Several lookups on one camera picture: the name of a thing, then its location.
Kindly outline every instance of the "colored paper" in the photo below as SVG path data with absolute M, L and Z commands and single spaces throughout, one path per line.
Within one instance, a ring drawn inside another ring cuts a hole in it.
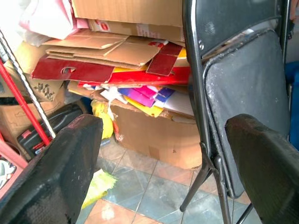
M 163 108 L 157 107 L 157 106 L 152 106 L 152 107 L 147 107 L 147 106 L 143 106 L 140 103 L 130 99 L 129 97 L 125 97 L 125 99 L 133 106 L 135 106 L 136 108 L 138 108 L 139 110 L 145 112 L 147 115 L 152 116 L 154 118 L 158 117 L 162 111 Z

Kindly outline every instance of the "black plastic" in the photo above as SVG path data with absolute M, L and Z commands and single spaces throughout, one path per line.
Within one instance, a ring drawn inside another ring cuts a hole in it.
M 103 122 L 89 114 L 63 128 L 0 201 L 1 224 L 75 224 L 86 197 Z
M 69 104 L 54 112 L 48 119 L 54 132 L 58 133 L 82 113 L 81 108 L 77 104 Z M 45 147 L 33 126 L 24 131 L 17 140 L 31 158 L 34 158 Z
M 299 152 L 247 114 L 229 119 L 225 129 L 241 181 L 262 223 L 299 223 Z

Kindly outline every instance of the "stack of cardboard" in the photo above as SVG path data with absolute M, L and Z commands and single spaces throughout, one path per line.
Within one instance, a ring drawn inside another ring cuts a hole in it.
M 183 0 L 72 0 L 82 29 L 40 47 L 30 81 L 62 82 L 109 105 L 124 147 L 181 168 L 201 164 L 186 90 Z
M 93 31 L 137 35 L 183 44 L 183 0 L 72 0 L 76 17 Z

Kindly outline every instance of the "cardboard sheet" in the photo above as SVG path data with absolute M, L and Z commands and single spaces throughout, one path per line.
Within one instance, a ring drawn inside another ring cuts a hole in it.
M 33 89 L 33 92 L 41 102 L 53 101 L 58 94 L 58 91 L 63 82 L 29 78 L 29 75 L 35 68 L 38 60 L 45 54 L 46 49 L 46 46 L 35 47 L 22 42 L 19 48 L 14 52 L 14 55 L 18 60 L 20 67 L 25 73 L 31 88 Z M 14 71 L 13 65 L 10 63 L 10 61 L 7 61 L 4 66 L 13 78 L 22 95 L 27 96 L 27 91 L 24 88 L 19 76 Z M 0 93 L 0 97 L 14 97 L 2 77 L 0 77 L 0 82 L 2 83 L 4 88 L 4 92 Z
M 115 48 L 119 47 L 122 44 L 122 42 L 119 42 L 109 48 L 105 49 L 90 49 L 90 48 L 75 48 L 75 47 L 61 47 L 61 46 L 53 46 L 49 47 L 46 50 L 46 53 L 48 55 L 55 55 L 55 53 L 65 53 L 65 56 L 67 57 L 74 57 L 74 56 L 80 56 L 83 55 L 96 55 L 96 56 L 106 56 L 111 51 L 113 51 Z
M 68 60 L 136 69 L 145 65 L 160 51 L 159 47 L 150 45 L 153 41 L 154 39 L 151 38 L 130 37 L 124 42 L 118 42 L 105 49 L 83 48 L 78 47 L 76 42 L 68 42 L 67 45 L 69 47 L 51 47 L 47 50 L 47 53 L 49 54 L 49 58 L 65 58 Z
M 57 60 L 42 57 L 31 78 L 42 78 L 50 80 L 82 80 L 107 82 L 111 78 L 114 67 L 82 63 L 76 61 Z
M 69 57 L 69 55 L 62 56 L 59 53 L 56 53 L 56 55 L 49 55 L 47 58 L 48 59 L 76 61 L 76 62 L 82 62 L 82 63 L 94 63 L 94 64 L 98 64 L 98 65 L 111 66 L 113 68 L 122 67 L 122 68 L 127 68 L 127 69 L 132 69 L 132 70 L 139 70 L 142 67 L 142 66 L 137 66 L 137 65 L 119 63 L 119 62 L 111 62 L 111 61 L 87 58 L 87 57 Z
M 127 38 L 128 35 L 92 32 L 88 29 L 83 29 L 73 35 L 68 36 L 64 40 L 51 40 L 43 43 L 43 45 L 105 49 L 119 42 L 123 42 Z
M 75 16 L 182 27 L 183 0 L 72 0 Z
M 102 20 L 88 20 L 88 23 L 92 31 L 164 39 L 180 46 L 185 44 L 182 27 Z
M 174 43 L 168 43 L 150 62 L 147 73 L 168 76 L 170 75 L 174 64 L 182 47 Z

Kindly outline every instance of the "floor tile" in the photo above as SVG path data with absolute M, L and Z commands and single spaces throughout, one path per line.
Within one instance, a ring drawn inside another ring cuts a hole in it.
M 247 208 L 248 205 L 241 204 L 238 202 L 235 202 L 235 209 L 234 209 L 234 223 L 236 223 L 245 209 Z M 261 220 L 258 217 L 258 214 L 256 213 L 256 210 L 253 209 L 250 214 L 247 216 L 243 224 L 261 224 Z
M 134 168 L 148 174 L 153 173 L 156 163 L 156 159 L 132 150 L 127 150 L 120 161 L 120 165 Z
M 119 163 L 126 149 L 119 145 L 114 138 L 110 138 L 110 143 L 100 148 L 99 156 L 106 160 Z
M 103 157 L 98 157 L 97 163 L 95 165 L 95 170 L 97 171 L 99 169 L 103 169 L 105 172 L 108 172 L 111 174 L 113 172 L 113 170 L 115 169 L 116 165 L 117 164 L 115 162 L 106 160 Z
M 88 216 L 95 204 L 96 204 L 96 202 L 88 205 L 86 208 L 84 208 L 80 211 L 80 214 L 76 221 L 76 224 L 84 224 L 85 223 L 86 219 L 88 218 Z
M 239 198 L 235 199 L 235 201 L 242 204 L 250 204 L 250 199 L 246 192 L 244 192 Z
M 192 183 L 195 181 L 195 178 L 197 177 L 197 174 L 199 172 L 199 169 L 194 170 L 193 177 L 192 177 Z M 216 180 L 214 178 L 214 174 L 210 175 L 206 181 L 201 185 L 199 188 L 200 190 L 203 190 L 208 193 L 213 193 L 215 195 L 218 194 L 217 192 L 217 185 L 216 185 Z
M 136 214 L 136 217 L 132 224 L 160 224 L 160 222 L 155 221 L 151 218 L 147 218 L 146 216 Z
M 135 213 L 119 205 L 99 200 L 85 224 L 131 224 Z
M 229 206 L 232 209 L 233 201 L 229 200 Z M 216 195 L 208 196 L 189 204 L 184 213 L 183 224 L 193 223 L 213 223 L 222 224 L 222 213 L 219 199 Z
M 152 176 L 137 212 L 154 220 L 164 218 L 179 209 L 187 191 L 183 184 Z
M 170 164 L 158 161 L 153 175 L 164 179 L 190 186 L 192 179 L 192 170 L 182 169 Z
M 183 213 L 180 210 L 176 210 L 173 213 L 159 219 L 158 221 L 164 224 L 180 224 Z
M 104 199 L 131 210 L 136 210 L 145 191 L 150 175 L 132 168 L 118 165 L 113 176 L 117 182 L 108 190 Z

